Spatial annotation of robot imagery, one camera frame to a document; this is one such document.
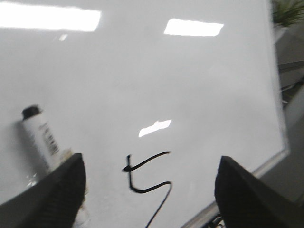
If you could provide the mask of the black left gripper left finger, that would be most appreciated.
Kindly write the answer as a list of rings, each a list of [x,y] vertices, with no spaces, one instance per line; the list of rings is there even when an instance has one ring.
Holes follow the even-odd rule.
[[[72,155],[35,186],[1,204],[2,228],[70,228],[83,203],[83,156]]]

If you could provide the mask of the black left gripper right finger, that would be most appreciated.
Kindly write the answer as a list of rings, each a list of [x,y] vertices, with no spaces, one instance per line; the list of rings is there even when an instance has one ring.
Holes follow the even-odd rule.
[[[302,228],[304,210],[222,156],[214,196],[227,228]]]

